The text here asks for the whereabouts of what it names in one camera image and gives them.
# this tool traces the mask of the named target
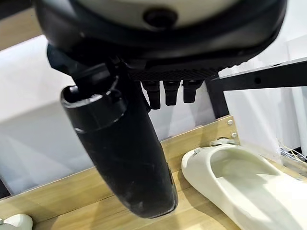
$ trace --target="wooden shelf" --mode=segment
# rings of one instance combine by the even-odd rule
[[[42,34],[35,10],[27,9],[0,20],[0,50]]]
[[[97,170],[91,168],[53,183],[0,201],[0,217],[18,213],[30,215],[35,230],[239,230],[220,209],[199,194],[185,180],[182,156],[197,147],[208,146],[219,137],[236,132],[232,116],[162,141],[165,156],[178,191],[179,204],[168,215],[142,219],[129,212],[109,190]],[[270,161],[294,178],[299,174]]]

